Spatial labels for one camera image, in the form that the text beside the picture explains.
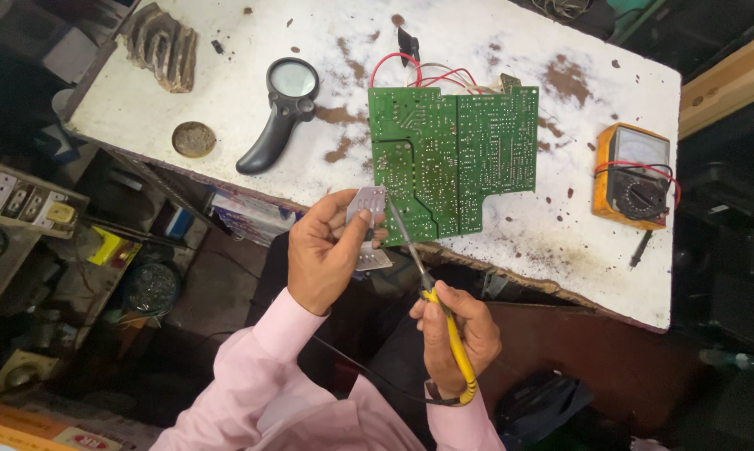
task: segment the pink shirt sleeve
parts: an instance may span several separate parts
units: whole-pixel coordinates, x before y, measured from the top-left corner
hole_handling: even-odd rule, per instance
[[[427,405],[430,432],[439,451],[504,451],[505,446],[488,418],[483,395],[462,407]]]
[[[222,344],[213,365],[216,379],[151,450],[228,451],[257,445],[258,419],[286,383],[288,364],[325,319],[282,290],[256,326]]]

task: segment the yellow soldering iron handle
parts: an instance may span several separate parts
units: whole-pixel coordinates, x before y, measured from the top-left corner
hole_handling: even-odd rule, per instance
[[[450,310],[449,307],[438,298],[438,294],[435,292],[435,287],[433,287],[432,291],[422,290],[422,296],[428,302],[435,302],[440,305],[443,314],[447,317],[449,346],[452,348],[452,355],[455,356],[455,362],[458,364],[458,368],[463,374],[463,378],[466,380],[466,391],[460,395],[460,403],[466,405],[471,402],[472,399],[474,399],[475,394],[477,394],[477,378],[475,377],[474,368],[472,368],[472,362],[469,361],[469,357],[466,356],[466,350],[463,349],[463,342],[460,341],[458,326],[455,324],[455,318],[452,317],[452,310]]]

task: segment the magnifying glass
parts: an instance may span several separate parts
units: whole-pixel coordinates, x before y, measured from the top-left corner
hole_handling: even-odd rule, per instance
[[[313,118],[313,99],[319,94],[319,74],[299,58],[281,58],[266,72],[271,116],[251,149],[238,160],[235,169],[244,175],[256,175],[277,162],[301,120]]]

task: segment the wooden board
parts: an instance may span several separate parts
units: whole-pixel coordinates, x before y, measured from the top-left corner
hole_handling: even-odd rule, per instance
[[[679,137],[754,102],[754,40],[683,87]]]

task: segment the red wire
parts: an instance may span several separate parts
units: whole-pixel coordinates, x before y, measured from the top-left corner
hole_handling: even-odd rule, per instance
[[[651,171],[657,172],[657,173],[663,175],[664,177],[668,178],[669,180],[671,180],[675,184],[675,208],[678,208],[678,204],[680,203],[680,193],[681,193],[680,184],[670,174],[668,174],[666,172],[663,172],[661,170],[655,169],[655,168],[653,168],[650,165],[643,165],[641,163],[633,163],[632,161],[607,161],[605,163],[602,163],[601,165],[597,165],[597,167],[594,168],[594,173],[596,174],[597,171],[599,171],[600,169],[603,169],[605,166],[609,166],[609,165],[631,165],[631,166],[635,166],[637,168],[650,169]]]
[[[477,84],[477,82],[475,81],[474,77],[472,77],[472,74],[471,74],[471,73],[469,73],[469,71],[467,71],[466,69],[464,69],[464,68],[462,68],[462,67],[461,67],[461,68],[458,68],[458,69],[454,69],[453,71],[449,71],[449,72],[447,72],[446,74],[444,74],[444,75],[442,75],[442,76],[440,76],[440,77],[434,77],[434,79],[432,80],[432,82],[430,82],[430,83],[428,83],[428,84],[425,84],[424,86],[430,86],[431,84],[435,83],[436,81],[438,81],[438,80],[440,80],[440,79],[443,79],[443,78],[445,78],[446,76],[451,76],[452,74],[454,74],[455,72],[458,72],[458,71],[464,71],[464,72],[466,72],[466,75],[467,75],[467,76],[469,76],[469,79],[471,79],[471,80],[472,80],[472,84],[473,84],[473,85],[476,85],[476,84]],[[413,83],[412,83],[411,85],[416,85],[416,86],[419,86],[419,85],[421,85],[421,82],[422,82],[422,80],[416,80],[416,81],[414,81],[414,82],[413,82]],[[483,92],[482,92],[481,90],[479,90],[479,89],[476,89],[476,90],[477,90],[477,92],[479,92],[480,94],[482,94],[482,93],[483,93]]]
[[[380,65],[382,62],[384,62],[386,59],[389,59],[392,56],[402,56],[404,58],[407,58],[408,61],[413,63],[414,66],[416,66],[416,80],[422,79],[422,70],[419,68],[419,63],[416,62],[415,59],[413,59],[412,56],[408,55],[407,53],[402,53],[401,51],[396,51],[394,53],[389,53],[386,56],[383,56],[379,63],[377,63],[376,66],[374,66],[374,70],[372,71],[372,79],[369,81],[369,87],[374,87],[374,75],[377,74],[377,69],[380,68]]]

